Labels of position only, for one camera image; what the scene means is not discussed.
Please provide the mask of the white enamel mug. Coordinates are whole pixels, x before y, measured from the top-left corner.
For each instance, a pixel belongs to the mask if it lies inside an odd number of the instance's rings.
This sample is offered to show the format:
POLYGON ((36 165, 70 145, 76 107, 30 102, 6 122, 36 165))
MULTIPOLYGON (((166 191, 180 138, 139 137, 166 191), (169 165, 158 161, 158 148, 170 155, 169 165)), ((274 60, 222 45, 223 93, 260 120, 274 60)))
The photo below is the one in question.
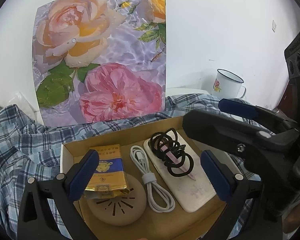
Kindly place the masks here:
POLYGON ((244 80, 238 75, 219 68, 211 94, 221 99, 243 99, 247 92, 243 83, 244 80))

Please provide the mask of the gold blue foil packet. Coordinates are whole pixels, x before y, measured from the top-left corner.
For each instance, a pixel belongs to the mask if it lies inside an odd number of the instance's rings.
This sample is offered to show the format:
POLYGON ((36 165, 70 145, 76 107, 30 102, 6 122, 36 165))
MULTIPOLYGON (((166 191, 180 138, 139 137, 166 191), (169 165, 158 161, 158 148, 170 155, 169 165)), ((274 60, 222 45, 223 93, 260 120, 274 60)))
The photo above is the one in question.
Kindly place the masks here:
POLYGON ((87 199, 109 199, 130 193, 123 166, 120 145, 96 146, 99 163, 90 179, 84 196, 87 199))

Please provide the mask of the beige round perforated pad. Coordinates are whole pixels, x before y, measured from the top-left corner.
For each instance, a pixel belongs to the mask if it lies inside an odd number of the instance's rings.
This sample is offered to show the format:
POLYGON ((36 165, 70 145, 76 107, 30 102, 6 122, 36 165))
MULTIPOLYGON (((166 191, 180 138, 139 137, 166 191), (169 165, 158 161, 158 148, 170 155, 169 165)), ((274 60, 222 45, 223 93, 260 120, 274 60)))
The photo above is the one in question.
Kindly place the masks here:
POLYGON ((147 196, 141 183, 130 174, 127 174, 130 193, 114 198, 99 199, 85 194, 87 204, 92 214, 100 221, 124 226, 137 221, 145 211, 147 196))

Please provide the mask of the pink hair clip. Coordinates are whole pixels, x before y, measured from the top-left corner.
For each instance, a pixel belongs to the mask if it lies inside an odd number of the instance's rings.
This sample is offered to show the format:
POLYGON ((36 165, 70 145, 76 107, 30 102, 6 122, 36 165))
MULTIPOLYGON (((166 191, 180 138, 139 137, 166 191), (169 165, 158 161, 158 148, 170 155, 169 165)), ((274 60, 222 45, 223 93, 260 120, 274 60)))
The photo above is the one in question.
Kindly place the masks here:
POLYGON ((159 152, 170 175, 176 178, 188 176, 196 181, 195 176, 192 174, 194 160, 186 153, 185 145, 168 146, 168 144, 161 144, 159 152))

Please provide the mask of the blue plaid shirt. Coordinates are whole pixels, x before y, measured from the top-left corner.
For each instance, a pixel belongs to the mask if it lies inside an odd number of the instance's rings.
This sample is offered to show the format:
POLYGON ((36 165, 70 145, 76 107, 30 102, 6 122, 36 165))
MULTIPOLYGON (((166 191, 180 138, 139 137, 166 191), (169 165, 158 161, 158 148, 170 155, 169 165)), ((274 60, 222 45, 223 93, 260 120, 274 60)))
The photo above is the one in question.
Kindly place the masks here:
POLYGON ((54 178, 59 173, 63 144, 183 116, 193 109, 221 114, 218 103, 219 98, 206 94, 169 96, 163 112, 66 127, 43 126, 17 105, 0 107, 0 226, 11 239, 17 239, 19 208, 27 180, 54 178))

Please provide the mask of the shallow cardboard tray box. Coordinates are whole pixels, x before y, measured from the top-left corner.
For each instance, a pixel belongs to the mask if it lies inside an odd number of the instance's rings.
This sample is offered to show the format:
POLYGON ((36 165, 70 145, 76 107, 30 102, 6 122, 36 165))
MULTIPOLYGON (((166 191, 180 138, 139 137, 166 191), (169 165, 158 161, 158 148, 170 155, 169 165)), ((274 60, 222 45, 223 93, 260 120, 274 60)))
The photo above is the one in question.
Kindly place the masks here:
MULTIPOLYGON (((239 172, 230 155, 188 138, 183 131, 182 123, 183 117, 180 116, 63 144, 60 171, 68 172, 91 147, 119 144, 125 172, 141 181, 141 172, 129 156, 131 146, 141 146, 153 133, 164 132, 173 127, 198 155, 209 148, 232 172, 239 172)), ((143 215, 127 226, 112 226, 100 221, 91 212, 85 198, 76 202, 75 207, 98 239, 198 239, 213 226, 225 208, 225 202, 214 196, 193 213, 185 212, 179 204, 170 213, 156 213, 150 207, 146 207, 143 215)))

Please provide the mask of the rose flower painting board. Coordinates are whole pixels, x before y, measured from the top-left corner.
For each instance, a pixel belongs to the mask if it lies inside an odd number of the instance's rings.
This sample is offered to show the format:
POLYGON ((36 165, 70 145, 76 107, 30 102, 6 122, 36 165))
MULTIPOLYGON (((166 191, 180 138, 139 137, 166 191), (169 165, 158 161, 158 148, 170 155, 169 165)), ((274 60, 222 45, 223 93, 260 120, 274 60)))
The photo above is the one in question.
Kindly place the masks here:
POLYGON ((37 9, 32 69, 43 123, 164 110, 166 0, 55 0, 37 9))

